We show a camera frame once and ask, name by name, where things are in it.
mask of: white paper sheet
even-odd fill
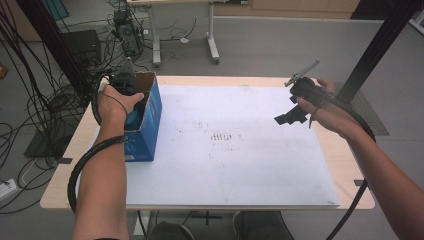
[[[127,204],[339,205],[313,129],[274,120],[294,107],[287,88],[159,88],[155,160],[127,163]]]

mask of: power strip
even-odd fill
[[[7,183],[8,185],[6,185],[6,183],[2,183],[0,185],[0,201],[19,191],[18,187],[16,187],[16,183],[13,178],[7,181]]]

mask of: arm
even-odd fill
[[[327,80],[318,82],[327,90],[334,89]],[[308,113],[316,109],[304,99],[297,101]],[[396,235],[400,239],[424,239],[424,191],[343,110],[327,103],[313,118],[346,139]]]
[[[126,112],[143,98],[142,94],[123,96],[111,86],[103,93],[115,99],[99,94],[102,124],[94,144],[123,135]],[[129,239],[126,180],[123,143],[100,151],[87,162],[81,174],[73,239]]]

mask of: blue box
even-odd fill
[[[125,142],[126,162],[153,161],[158,138],[162,101],[158,82],[154,72],[136,73],[135,85],[138,92],[147,98],[140,128],[125,131],[128,141]]]

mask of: table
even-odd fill
[[[153,65],[158,67],[161,64],[160,58],[160,39],[156,33],[155,26],[155,12],[153,10],[154,5],[170,5],[167,12],[176,13],[181,9],[185,8],[185,12],[187,11],[196,11],[199,9],[195,9],[196,5],[193,4],[208,4],[209,6],[209,30],[206,33],[206,39],[209,44],[209,49],[211,51],[212,59],[219,63],[219,54],[218,49],[215,44],[215,39],[213,36],[213,12],[214,12],[214,3],[213,0],[127,0],[129,5],[142,5],[147,9],[147,14],[149,16],[150,28],[153,35]]]
[[[196,77],[196,76],[158,76],[159,86],[161,85],[198,85],[198,86],[270,86],[282,87],[288,79],[282,78],[254,78],[254,77]],[[72,138],[64,157],[72,158],[71,164],[59,164],[56,172],[49,183],[42,199],[41,206],[48,209],[69,209],[67,203],[67,183],[69,175],[80,157],[85,153],[87,147],[96,130],[97,123],[91,113],[90,108],[84,114],[81,123]],[[333,178],[340,206],[337,209],[347,209],[355,196],[358,186],[354,180],[362,179],[362,174],[356,164],[354,157],[347,143],[337,134],[327,131],[314,123],[319,144],[322,148],[324,158],[327,162],[330,174]],[[374,207],[374,200],[367,190],[364,193],[357,209],[371,209]],[[127,206],[129,210],[151,209],[151,206]],[[178,209],[175,206],[155,206],[154,209]],[[236,210],[231,207],[219,208],[221,210]],[[270,209],[269,207],[258,207],[255,209]]]

